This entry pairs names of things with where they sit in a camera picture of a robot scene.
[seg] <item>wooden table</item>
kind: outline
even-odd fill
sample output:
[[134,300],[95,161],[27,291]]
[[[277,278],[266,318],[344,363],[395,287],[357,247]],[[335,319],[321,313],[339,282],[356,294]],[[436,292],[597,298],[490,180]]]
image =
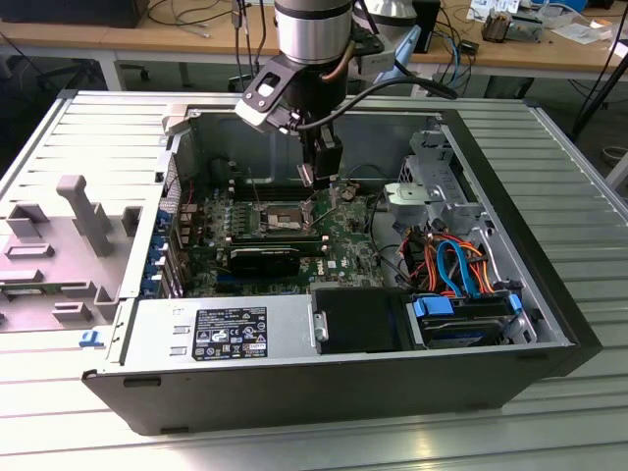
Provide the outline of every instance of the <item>wooden table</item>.
[[[176,0],[177,11],[199,8],[211,0]],[[580,45],[553,32],[546,31],[541,44],[509,41],[504,44],[485,42],[481,37],[481,24],[464,19],[469,0],[445,0],[452,25],[463,38],[480,44],[474,65],[474,75],[544,77],[555,79],[594,79],[602,69],[607,56],[608,42]],[[229,11],[231,2],[221,0],[211,9],[187,14],[187,21]],[[618,15],[623,3],[615,2],[609,11],[588,10],[587,15]],[[257,49],[261,37],[261,19],[257,6],[248,9],[251,23],[251,46]],[[153,16],[165,23],[174,17],[169,3],[158,6]],[[262,58],[278,53],[277,34],[273,25],[274,12],[266,7],[267,39]],[[29,56],[71,57],[97,60],[110,90],[124,89],[119,61],[160,61],[177,63],[234,64],[235,33],[230,15],[208,22],[210,37],[201,37],[176,26],[158,25],[144,18],[135,29],[105,26],[63,26],[0,23],[0,30]],[[240,32],[240,53],[245,53],[243,32]],[[15,50],[0,42],[0,54],[15,54]],[[435,38],[430,52],[415,54],[409,68],[423,77],[430,77],[446,67],[450,54],[444,41]],[[611,61],[612,70],[618,63]]]

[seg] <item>green motherboard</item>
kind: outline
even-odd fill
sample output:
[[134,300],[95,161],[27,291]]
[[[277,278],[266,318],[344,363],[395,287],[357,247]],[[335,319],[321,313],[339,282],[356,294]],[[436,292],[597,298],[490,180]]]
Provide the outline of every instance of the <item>green motherboard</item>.
[[[367,231],[368,194],[342,185],[304,200],[269,200],[281,192],[266,189],[260,185],[263,199],[256,195],[252,201],[238,200],[229,188],[214,189],[202,201],[182,207],[186,297],[303,294],[329,282],[342,287],[383,285],[380,260]],[[298,267],[290,276],[239,277],[234,251],[262,249],[298,252],[292,259]]]

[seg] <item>warning label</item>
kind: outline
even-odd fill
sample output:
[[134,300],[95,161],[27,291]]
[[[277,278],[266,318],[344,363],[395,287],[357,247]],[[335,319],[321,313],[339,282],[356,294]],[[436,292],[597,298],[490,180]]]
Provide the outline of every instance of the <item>warning label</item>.
[[265,307],[201,309],[196,311],[196,361],[262,358],[268,356]]

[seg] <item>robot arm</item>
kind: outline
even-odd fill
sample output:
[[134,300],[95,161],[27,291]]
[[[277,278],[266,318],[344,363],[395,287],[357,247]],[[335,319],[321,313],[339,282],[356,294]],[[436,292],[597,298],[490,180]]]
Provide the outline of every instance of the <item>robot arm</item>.
[[[315,188],[338,176],[342,143],[330,116],[346,97],[349,61],[356,60],[360,75],[390,71],[395,63],[390,42],[353,20],[353,2],[275,0],[281,53],[267,62],[235,107],[259,131],[298,135],[303,147],[298,170],[304,184]],[[393,82],[421,79],[388,80],[378,89]]]

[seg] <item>paper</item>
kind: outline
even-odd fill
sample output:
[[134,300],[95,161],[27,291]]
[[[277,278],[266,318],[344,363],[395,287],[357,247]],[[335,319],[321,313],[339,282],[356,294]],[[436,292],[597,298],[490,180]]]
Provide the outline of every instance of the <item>paper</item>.
[[496,12],[517,13],[521,0],[472,0],[467,20],[485,22],[491,9]]
[[592,27],[578,25],[577,23],[561,26],[551,31],[572,41],[579,42],[580,44],[591,44],[600,39],[600,34]]

